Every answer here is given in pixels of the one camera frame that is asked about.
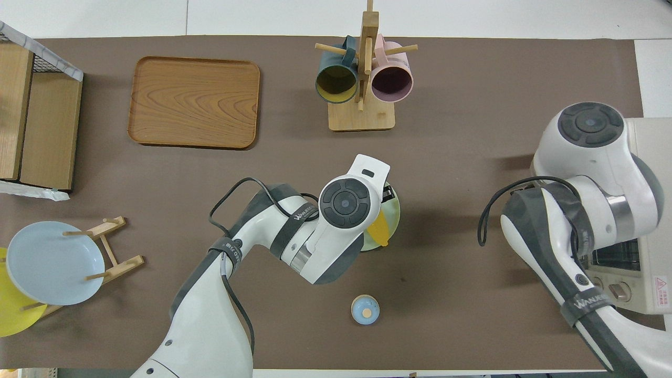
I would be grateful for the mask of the blue jar with wooden lid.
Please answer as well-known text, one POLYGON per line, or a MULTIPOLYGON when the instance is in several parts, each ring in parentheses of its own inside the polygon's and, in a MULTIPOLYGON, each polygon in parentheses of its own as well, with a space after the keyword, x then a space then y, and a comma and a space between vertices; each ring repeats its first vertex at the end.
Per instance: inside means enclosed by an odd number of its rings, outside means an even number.
POLYGON ((372 325, 380 316, 379 302, 371 295, 358 295, 351 303, 351 316, 360 325, 372 325))

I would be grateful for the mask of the cream toaster oven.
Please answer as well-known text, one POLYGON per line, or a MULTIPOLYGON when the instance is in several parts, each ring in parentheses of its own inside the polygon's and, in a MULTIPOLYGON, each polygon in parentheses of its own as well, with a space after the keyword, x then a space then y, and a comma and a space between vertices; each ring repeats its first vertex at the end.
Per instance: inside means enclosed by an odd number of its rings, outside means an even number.
POLYGON ((628 118, 628 145, 631 152, 641 158, 660 182, 665 204, 663 216, 657 229, 638 238, 641 277, 627 277, 585 269, 589 277, 599 277, 606 294, 617 307, 646 315, 672 314, 672 118, 628 118), (654 304, 654 275, 667 276, 669 285, 669 308, 657 308, 654 304), (626 282, 632 290, 632 298, 624 303, 616 301, 608 285, 626 282))

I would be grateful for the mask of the dark teal mug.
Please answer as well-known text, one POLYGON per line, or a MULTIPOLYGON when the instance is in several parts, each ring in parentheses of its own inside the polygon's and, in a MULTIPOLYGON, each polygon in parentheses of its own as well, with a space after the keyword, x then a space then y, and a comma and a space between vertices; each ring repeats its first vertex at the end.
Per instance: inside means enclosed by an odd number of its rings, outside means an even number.
POLYGON ((358 58, 356 40, 346 36, 339 48, 346 50, 344 55, 323 51, 315 81, 317 93, 329 103, 344 103, 351 100, 357 90, 358 58))

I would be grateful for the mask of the light blue plate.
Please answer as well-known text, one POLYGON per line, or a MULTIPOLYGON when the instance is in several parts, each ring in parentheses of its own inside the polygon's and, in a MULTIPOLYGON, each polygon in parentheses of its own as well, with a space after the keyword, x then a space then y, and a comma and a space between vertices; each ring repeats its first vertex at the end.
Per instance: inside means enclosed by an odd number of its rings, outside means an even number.
POLYGON ((10 279, 39 303, 72 306, 91 298, 103 283, 101 250, 88 235, 63 235, 78 229, 58 221, 27 225, 9 243, 6 264, 10 279))

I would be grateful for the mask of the wooden plate rack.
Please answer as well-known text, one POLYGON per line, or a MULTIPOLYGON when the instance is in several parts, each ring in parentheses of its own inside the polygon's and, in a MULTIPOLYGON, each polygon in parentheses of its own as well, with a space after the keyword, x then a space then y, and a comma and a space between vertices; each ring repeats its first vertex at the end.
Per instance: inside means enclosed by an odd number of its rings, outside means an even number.
MULTIPOLYGON (((140 255, 137 255, 125 261, 117 261, 113 251, 111 250, 110 244, 107 240, 107 234, 110 234, 111 232, 113 232, 113 230, 120 229, 125 224, 126 222, 124 217, 104 218, 100 225, 94 226, 91 229, 88 230, 78 229, 76 232, 64 232, 63 235, 88 235, 89 237, 91 237, 91 239, 93 239, 94 242, 96 242, 99 249, 101 250, 106 270, 102 274, 88 276, 86 277, 86 280, 92 280, 94 278, 101 277, 103 279, 102 283, 103 285, 108 282, 111 282, 112 280, 115 280, 115 278, 124 275, 124 273, 130 272, 130 270, 133 270, 144 263, 144 259, 140 255)), ((45 305, 47 307, 52 307, 53 309, 57 307, 62 307, 62 306, 53 306, 50 304, 45 305)))

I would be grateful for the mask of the yellow plate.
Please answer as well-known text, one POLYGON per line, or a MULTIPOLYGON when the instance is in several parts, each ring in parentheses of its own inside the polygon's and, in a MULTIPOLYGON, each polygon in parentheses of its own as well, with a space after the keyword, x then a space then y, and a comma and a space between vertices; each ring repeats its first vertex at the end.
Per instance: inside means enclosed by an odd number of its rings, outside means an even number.
POLYGON ((47 309, 15 287, 4 261, 6 255, 7 249, 0 247, 0 338, 26 330, 47 309))

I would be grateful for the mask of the pink mug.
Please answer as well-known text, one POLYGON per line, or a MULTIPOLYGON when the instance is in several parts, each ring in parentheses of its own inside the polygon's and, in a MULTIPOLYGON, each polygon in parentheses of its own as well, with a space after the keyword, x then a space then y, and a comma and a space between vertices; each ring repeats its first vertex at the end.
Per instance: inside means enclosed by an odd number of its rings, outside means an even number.
POLYGON ((388 49, 398 47, 401 47, 399 43, 384 40, 382 34, 377 35, 372 58, 371 89, 373 95, 381 101, 401 101, 413 89, 413 76, 406 53, 385 53, 388 49))

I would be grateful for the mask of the wooden shelf unit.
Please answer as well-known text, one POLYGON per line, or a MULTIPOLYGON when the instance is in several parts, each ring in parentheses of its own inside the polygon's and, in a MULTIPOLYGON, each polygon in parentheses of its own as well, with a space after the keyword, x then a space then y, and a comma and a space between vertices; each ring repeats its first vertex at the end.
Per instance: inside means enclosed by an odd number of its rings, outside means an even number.
POLYGON ((81 79, 0 41, 0 181, 71 189, 81 90, 81 79))

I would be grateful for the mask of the brown table mat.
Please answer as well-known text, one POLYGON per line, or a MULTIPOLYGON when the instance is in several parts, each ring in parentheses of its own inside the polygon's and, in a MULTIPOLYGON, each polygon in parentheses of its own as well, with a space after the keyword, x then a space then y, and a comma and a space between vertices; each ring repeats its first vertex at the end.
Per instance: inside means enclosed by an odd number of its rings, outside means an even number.
POLYGON ((319 194, 358 153, 391 166, 401 222, 387 247, 313 286, 255 247, 231 279, 255 330, 258 369, 593 370, 536 274, 502 236, 500 198, 485 247, 477 223, 500 187, 530 175, 548 122, 578 101, 641 117, 632 41, 399 38, 413 92, 389 131, 332 132, 313 81, 326 37, 180 36, 43 40, 84 71, 70 199, 0 195, 0 247, 36 221, 87 229, 122 216, 116 257, 145 264, 12 337, 0 368, 137 369, 163 342, 180 286, 220 237, 212 206, 243 177, 319 194), (142 57, 249 60, 261 71, 250 149, 159 148, 128 136, 142 57), (358 295, 380 306, 351 316, 358 295))

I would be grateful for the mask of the yellow corn cob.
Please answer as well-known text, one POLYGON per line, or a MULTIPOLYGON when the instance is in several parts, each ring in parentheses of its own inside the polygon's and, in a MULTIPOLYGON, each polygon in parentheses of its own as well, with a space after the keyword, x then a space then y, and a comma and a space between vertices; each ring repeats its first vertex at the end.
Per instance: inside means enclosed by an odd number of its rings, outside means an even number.
POLYGON ((391 233, 388 222, 381 210, 377 215, 376 220, 365 231, 365 250, 372 250, 377 247, 388 246, 391 233))

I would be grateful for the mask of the white marbled sheet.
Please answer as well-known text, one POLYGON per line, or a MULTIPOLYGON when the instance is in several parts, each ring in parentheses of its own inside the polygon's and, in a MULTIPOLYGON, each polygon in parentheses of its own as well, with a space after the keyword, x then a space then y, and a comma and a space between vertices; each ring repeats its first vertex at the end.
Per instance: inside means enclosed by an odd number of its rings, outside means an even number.
POLYGON ((70 199, 67 192, 61 192, 52 188, 27 186, 25 184, 3 180, 0 180, 0 193, 32 198, 44 198, 53 201, 67 201, 70 199))

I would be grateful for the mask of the wooden mug tree stand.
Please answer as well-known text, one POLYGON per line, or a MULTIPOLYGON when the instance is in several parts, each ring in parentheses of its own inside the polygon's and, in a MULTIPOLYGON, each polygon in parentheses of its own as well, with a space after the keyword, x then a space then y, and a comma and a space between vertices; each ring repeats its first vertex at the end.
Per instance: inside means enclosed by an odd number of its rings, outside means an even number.
MULTIPOLYGON (((327 101, 331 131, 385 131, 394 127, 394 104, 398 101, 381 101, 373 95, 371 89, 372 58, 378 34, 379 13, 373 10, 373 0, 367 0, 367 9, 362 17, 361 36, 356 43, 357 90, 353 98, 344 103, 336 104, 327 101)), ((341 45, 331 46, 317 43, 315 48, 344 55, 346 50, 339 48, 341 45)), ((388 49, 385 53, 393 55, 414 50, 417 50, 417 45, 388 49)))

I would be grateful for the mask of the light green plate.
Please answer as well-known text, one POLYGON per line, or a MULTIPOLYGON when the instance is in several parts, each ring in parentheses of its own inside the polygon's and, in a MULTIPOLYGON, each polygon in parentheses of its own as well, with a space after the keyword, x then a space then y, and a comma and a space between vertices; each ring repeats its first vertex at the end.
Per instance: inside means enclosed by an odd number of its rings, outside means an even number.
MULTIPOLYGON (((391 201, 388 201, 386 203, 381 203, 380 211, 381 210, 384 211, 384 215, 385 215, 386 220, 388 222, 391 237, 392 237, 392 235, 394 235, 394 232, 396 232, 396 229, 399 225, 400 215, 401 215, 400 201, 397 197, 397 194, 396 194, 395 199, 393 199, 391 201)), ((369 251, 369 250, 365 250, 365 242, 366 242, 365 232, 363 233, 363 237, 364 237, 364 239, 363 239, 364 243, 363 243, 363 247, 362 247, 361 251, 366 252, 366 251, 369 251)))

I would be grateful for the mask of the red warning sticker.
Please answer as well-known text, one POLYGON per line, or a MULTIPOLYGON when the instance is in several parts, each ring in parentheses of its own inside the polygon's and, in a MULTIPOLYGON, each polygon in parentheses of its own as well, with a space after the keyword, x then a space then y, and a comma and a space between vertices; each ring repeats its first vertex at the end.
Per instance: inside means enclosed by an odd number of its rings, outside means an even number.
POLYGON ((667 276, 654 275, 654 304, 657 308, 669 308, 669 285, 667 276))

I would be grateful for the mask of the wooden serving tray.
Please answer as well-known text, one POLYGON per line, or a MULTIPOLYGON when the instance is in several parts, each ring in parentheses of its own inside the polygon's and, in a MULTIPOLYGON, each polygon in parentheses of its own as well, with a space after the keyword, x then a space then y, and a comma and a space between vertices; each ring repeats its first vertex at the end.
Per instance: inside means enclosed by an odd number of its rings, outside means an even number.
POLYGON ((143 57, 134 72, 128 135, 156 146, 249 148, 260 76, 244 60, 143 57))

